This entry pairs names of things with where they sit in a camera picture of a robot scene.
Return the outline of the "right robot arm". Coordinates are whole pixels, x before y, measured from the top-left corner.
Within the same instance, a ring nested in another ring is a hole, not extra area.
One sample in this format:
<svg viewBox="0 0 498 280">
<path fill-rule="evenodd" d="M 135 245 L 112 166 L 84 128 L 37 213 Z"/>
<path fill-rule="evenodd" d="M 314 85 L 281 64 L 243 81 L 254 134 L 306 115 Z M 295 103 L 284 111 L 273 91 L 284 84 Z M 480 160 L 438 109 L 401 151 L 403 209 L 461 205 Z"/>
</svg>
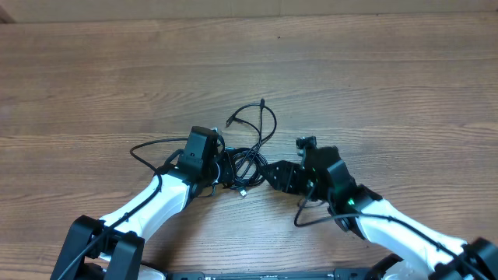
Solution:
<svg viewBox="0 0 498 280">
<path fill-rule="evenodd" d="M 468 243 L 437 232 L 397 210 L 387 199 L 357 184 L 335 146 L 317 147 L 299 138 L 300 163 L 261 167 L 277 191 L 328 204 L 326 221 L 391 252 L 368 272 L 372 279 L 495 279 L 497 246 L 479 237 Z"/>
</svg>

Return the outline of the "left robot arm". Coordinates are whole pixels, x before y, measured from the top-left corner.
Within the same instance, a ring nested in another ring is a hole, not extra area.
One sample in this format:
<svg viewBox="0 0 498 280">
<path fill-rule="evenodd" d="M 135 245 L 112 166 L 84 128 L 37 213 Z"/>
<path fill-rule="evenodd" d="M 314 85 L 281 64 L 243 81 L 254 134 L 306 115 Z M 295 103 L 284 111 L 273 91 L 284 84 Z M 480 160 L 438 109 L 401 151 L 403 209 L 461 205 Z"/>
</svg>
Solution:
<svg viewBox="0 0 498 280">
<path fill-rule="evenodd" d="M 71 224 L 53 279 L 166 277 L 142 266 L 146 242 L 223 173 L 225 142 L 215 128 L 194 126 L 184 141 L 184 148 L 151 168 L 150 184 L 128 203 L 100 219 L 82 215 Z"/>
</svg>

